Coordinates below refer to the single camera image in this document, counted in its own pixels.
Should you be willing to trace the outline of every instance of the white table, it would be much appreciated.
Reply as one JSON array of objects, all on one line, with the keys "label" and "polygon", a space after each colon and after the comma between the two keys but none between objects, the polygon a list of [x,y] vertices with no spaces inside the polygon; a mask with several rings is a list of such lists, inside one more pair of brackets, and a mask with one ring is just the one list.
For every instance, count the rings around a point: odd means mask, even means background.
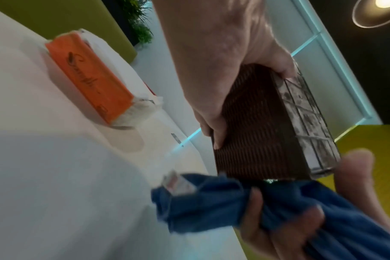
[{"label": "white table", "polygon": [[170,117],[102,125],[44,42],[0,13],[0,260],[245,259],[231,228],[177,236],[156,221],[164,174],[206,172]]}]

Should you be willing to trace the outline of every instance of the brown plastic box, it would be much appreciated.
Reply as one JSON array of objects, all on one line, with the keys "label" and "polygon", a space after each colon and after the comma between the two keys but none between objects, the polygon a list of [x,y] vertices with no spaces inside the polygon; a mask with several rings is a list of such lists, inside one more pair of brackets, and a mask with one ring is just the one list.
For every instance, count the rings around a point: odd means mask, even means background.
[{"label": "brown plastic box", "polygon": [[300,72],[282,79],[261,65],[242,66],[222,114],[219,174],[248,180],[316,179],[340,160],[324,118]]}]

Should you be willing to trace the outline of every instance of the hand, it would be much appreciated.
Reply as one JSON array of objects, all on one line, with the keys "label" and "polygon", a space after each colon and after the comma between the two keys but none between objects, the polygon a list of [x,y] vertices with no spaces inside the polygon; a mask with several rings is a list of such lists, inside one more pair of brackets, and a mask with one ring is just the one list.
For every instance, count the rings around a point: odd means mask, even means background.
[{"label": "hand", "polygon": [[[374,156],[370,151],[359,149],[349,152],[336,169],[336,191],[390,232],[390,218],[382,209],[373,187],[373,164]],[[273,259],[308,259],[303,246],[324,222],[322,209],[311,208],[268,234],[259,228],[262,206],[261,192],[253,189],[240,227],[243,240]]]},{"label": "hand", "polygon": [[259,63],[285,78],[291,55],[274,39],[263,0],[154,0],[180,83],[214,149],[226,136],[222,105],[241,64]]}]

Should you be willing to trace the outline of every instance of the blue cloth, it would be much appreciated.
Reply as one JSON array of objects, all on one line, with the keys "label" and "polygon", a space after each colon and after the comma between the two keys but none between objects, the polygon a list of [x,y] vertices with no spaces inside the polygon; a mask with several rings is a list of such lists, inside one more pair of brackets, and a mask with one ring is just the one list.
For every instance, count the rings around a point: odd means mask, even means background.
[{"label": "blue cloth", "polygon": [[[239,226],[252,185],[200,174],[183,174],[197,192],[171,196],[163,187],[152,190],[158,219],[170,232],[201,232]],[[390,233],[346,199],[316,181],[260,182],[264,207],[261,228],[272,231],[320,205],[325,223],[308,241],[305,252],[314,260],[390,260]]]}]

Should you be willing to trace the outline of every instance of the white label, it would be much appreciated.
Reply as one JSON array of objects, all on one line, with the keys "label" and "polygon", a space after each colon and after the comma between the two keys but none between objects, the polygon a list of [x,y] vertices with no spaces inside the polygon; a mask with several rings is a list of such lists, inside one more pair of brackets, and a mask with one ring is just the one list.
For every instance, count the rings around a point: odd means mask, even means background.
[{"label": "white label", "polygon": [[196,186],[187,181],[175,171],[170,172],[162,182],[162,186],[167,189],[172,196],[186,195],[196,192]]}]

